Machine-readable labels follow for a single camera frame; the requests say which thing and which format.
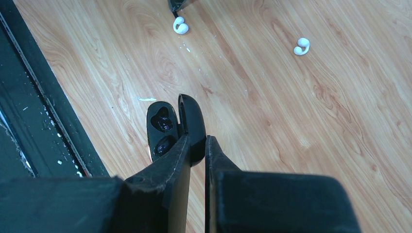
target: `open-ear earbud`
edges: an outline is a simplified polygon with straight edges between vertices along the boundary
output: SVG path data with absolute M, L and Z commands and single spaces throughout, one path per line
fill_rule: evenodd
M 296 46 L 296 47 L 293 49 L 293 52 L 294 52 L 296 55 L 302 56 L 302 55 L 305 55 L 305 54 L 309 51 L 310 43 L 309 43 L 309 40 L 308 40 L 308 39 L 306 39 L 306 38 L 300 38 L 300 39 L 297 41 L 297 45 L 298 45 L 299 47 Z
M 177 17 L 173 23 L 173 29 L 177 34 L 185 34 L 189 31 L 189 26 L 184 23 L 185 19 L 181 16 Z

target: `laminate floor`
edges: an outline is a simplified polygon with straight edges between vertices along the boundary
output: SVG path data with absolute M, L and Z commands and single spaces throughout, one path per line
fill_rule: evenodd
M 165 0 L 15 3 L 111 175 L 151 162 L 138 98 L 185 93 L 240 168 L 333 176 L 364 232 L 412 232 L 411 0 L 189 0 L 185 35 Z

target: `black object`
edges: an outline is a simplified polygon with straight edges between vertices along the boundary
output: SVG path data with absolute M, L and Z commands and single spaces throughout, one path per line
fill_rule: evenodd
M 183 4 L 185 4 L 186 1 L 187 0 L 168 0 L 170 11 L 173 13 L 177 12 L 182 8 Z
M 146 127 L 152 161 L 166 154 L 177 140 L 190 135 L 190 164 L 205 157 L 206 128 L 202 110 L 190 96 L 180 94 L 178 100 L 180 124 L 173 107 L 163 101 L 151 104 L 147 110 Z
M 173 107 L 163 101 L 151 104 L 147 109 L 146 128 L 154 162 L 166 154 L 179 139 L 177 116 Z
M 241 171 L 215 137 L 206 143 L 205 232 L 360 233 L 333 178 Z
M 0 111 L 34 176 L 108 177 L 12 0 L 0 1 L 0 40 Z
M 196 122 L 191 118 L 198 115 L 189 114 L 196 108 L 184 102 L 182 122 Z M 0 182 L 0 232 L 185 232 L 190 159 L 196 145 L 188 125 L 182 125 L 183 133 L 168 152 L 124 182 L 117 178 Z M 206 233 L 361 232 L 335 179 L 245 172 L 222 152 L 215 137 L 208 136 L 203 146 Z

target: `white paint speck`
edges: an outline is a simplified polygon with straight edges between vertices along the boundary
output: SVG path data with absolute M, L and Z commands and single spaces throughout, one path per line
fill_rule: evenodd
M 147 98 L 147 99 L 138 98 L 138 100 L 140 100 L 140 101 L 156 101 L 155 98 Z

